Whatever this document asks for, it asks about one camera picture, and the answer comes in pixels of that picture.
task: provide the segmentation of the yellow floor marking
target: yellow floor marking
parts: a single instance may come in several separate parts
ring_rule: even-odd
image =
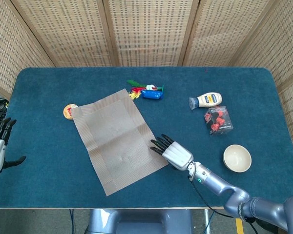
[[[235,223],[236,223],[237,234],[244,234],[242,220],[240,218],[236,218]]]

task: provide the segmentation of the table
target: table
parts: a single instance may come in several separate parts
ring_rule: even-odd
[[[17,119],[6,159],[22,155],[22,165],[0,174],[0,208],[205,207],[187,172],[168,165],[106,197],[74,122],[63,108],[100,100],[123,88],[127,79],[165,85],[163,100],[135,100],[155,136],[169,135],[194,159],[228,182],[282,202],[293,195],[293,145],[276,87],[263,68],[137,67],[28,68],[20,72],[7,117]],[[234,129],[209,136],[205,108],[190,110],[188,97],[222,94]],[[251,168],[234,173],[222,161],[231,144],[245,146]],[[204,186],[197,187],[211,206],[222,206]]]

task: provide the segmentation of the floor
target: floor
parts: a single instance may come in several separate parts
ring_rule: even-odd
[[[194,234],[203,234],[205,229],[204,211],[194,210]],[[84,234],[88,225],[90,210],[75,209],[75,234]],[[256,223],[259,234],[271,234]],[[211,234],[237,233],[235,219],[214,215],[211,222]],[[0,234],[69,234],[72,231],[69,210],[67,209],[0,209]],[[255,233],[247,223],[243,223],[243,233]]]

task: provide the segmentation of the white bowl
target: white bowl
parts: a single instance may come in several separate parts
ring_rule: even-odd
[[[224,151],[224,164],[234,172],[245,172],[252,164],[248,150],[241,145],[230,145]]]

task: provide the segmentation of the mayonnaise bottle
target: mayonnaise bottle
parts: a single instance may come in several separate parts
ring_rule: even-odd
[[[221,103],[222,98],[219,93],[206,93],[198,97],[189,97],[189,106],[193,110],[197,107],[212,107]]]

